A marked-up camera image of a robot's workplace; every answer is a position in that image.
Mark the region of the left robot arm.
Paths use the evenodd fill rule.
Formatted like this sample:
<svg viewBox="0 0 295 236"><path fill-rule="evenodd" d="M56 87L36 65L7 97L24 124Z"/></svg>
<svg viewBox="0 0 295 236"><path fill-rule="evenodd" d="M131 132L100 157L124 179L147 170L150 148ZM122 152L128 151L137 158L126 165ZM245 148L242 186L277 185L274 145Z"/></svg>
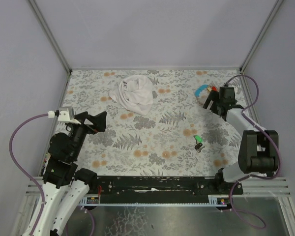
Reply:
<svg viewBox="0 0 295 236"><path fill-rule="evenodd" d="M29 222L25 236L60 236L79 201L89 190L97 188L97 174L78 169L76 161L87 135L104 132L106 112L95 116L83 112L72 115L62 110L59 121L66 124L66 133L57 133L50 139L47 162L40 186L43 195Z"/></svg>

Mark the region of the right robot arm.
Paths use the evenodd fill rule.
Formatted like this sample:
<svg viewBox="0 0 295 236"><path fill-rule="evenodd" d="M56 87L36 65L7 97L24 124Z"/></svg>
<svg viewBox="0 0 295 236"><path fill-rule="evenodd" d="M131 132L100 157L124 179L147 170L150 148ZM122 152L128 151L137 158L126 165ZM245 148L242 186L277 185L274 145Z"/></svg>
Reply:
<svg viewBox="0 0 295 236"><path fill-rule="evenodd" d="M211 90L203 108L219 115L241 135L237 162L218 171L215 179L219 184L235 183L250 177L275 178L280 168L279 135L245 114L245 108L237 103L233 87Z"/></svg>

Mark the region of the black tagged key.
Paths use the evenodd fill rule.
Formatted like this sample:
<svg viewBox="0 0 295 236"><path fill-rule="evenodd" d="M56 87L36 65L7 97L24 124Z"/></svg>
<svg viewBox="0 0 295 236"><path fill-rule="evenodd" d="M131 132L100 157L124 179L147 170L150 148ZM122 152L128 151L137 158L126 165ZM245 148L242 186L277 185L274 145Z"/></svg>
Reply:
<svg viewBox="0 0 295 236"><path fill-rule="evenodd" d="M195 150L196 150L198 153L200 153L204 147L205 147L205 146L203 145L203 143L198 143L198 144L195 145Z"/></svg>

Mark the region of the blue key tag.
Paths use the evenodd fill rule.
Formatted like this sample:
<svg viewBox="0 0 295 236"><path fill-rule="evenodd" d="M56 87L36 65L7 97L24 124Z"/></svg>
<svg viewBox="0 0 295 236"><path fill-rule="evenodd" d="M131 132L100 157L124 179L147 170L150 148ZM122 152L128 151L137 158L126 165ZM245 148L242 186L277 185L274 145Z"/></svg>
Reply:
<svg viewBox="0 0 295 236"><path fill-rule="evenodd" d="M199 97L200 96L200 93L204 90L206 90L208 88L208 85L201 85L200 87L198 87L195 92L194 92L194 95L196 97Z"/></svg>

